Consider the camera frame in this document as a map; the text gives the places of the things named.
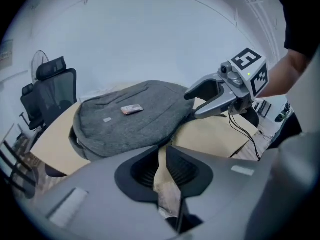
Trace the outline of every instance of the wooden table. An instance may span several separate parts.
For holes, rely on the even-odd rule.
[[[194,107],[198,107],[203,102],[197,99]],[[75,152],[69,141],[69,132],[79,106],[80,103],[77,102],[65,111],[50,125],[31,149],[34,156],[66,175],[71,175],[90,163]],[[242,116],[236,115],[234,118],[250,135],[253,136],[258,131]],[[229,126],[228,117],[212,116],[184,124],[174,135],[172,144],[216,156],[229,157],[248,140]]]

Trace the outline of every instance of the black sleeve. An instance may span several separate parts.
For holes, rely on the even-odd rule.
[[[284,48],[311,59],[320,43],[318,0],[280,0],[286,21]]]

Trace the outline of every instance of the wire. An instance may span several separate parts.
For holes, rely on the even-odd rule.
[[[240,125],[237,124],[237,122],[236,122],[236,120],[235,120],[235,118],[234,118],[233,115],[232,115],[232,118],[231,118],[230,113],[228,113],[228,114],[229,114],[229,124],[230,124],[231,128],[233,128],[233,129],[236,130],[237,132],[241,133],[242,135],[246,136],[249,140],[252,141],[252,143],[253,143],[253,145],[254,145],[254,149],[255,149],[255,155],[256,155],[258,161],[260,161],[261,158],[260,158],[260,156],[259,156],[256,143],[255,143],[254,139],[251,137],[250,133],[248,133],[245,129],[243,129],[242,127],[240,127]],[[241,132],[241,131],[237,130],[236,128],[234,128],[234,127],[231,125],[231,123],[232,123],[235,127],[237,127],[239,130],[241,130],[241,131],[243,131],[243,132]]]
[[[265,135],[262,130],[259,130],[258,133],[260,133],[260,134],[262,135],[262,137],[263,137],[266,141],[272,140],[272,137]]]
[[[264,136],[264,135],[262,135],[262,137],[263,137],[267,142],[271,141],[271,139],[270,139],[270,138],[265,138],[265,136]]]

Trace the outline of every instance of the gray backpack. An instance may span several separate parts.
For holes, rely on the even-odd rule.
[[[83,102],[74,115],[69,140],[90,161],[152,145],[163,146],[191,113],[195,101],[187,88],[163,81],[145,81]],[[125,115],[121,108],[140,105]]]

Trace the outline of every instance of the white label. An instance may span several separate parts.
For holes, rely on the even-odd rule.
[[[244,168],[244,167],[241,167],[241,166],[238,166],[238,165],[233,166],[231,168],[231,171],[234,171],[234,172],[239,173],[239,174],[248,175],[248,176],[252,176],[255,173],[255,170]]]
[[[108,122],[110,122],[111,120],[112,120],[111,117],[108,117],[108,118],[103,119],[103,121],[104,121],[105,123],[108,123]]]

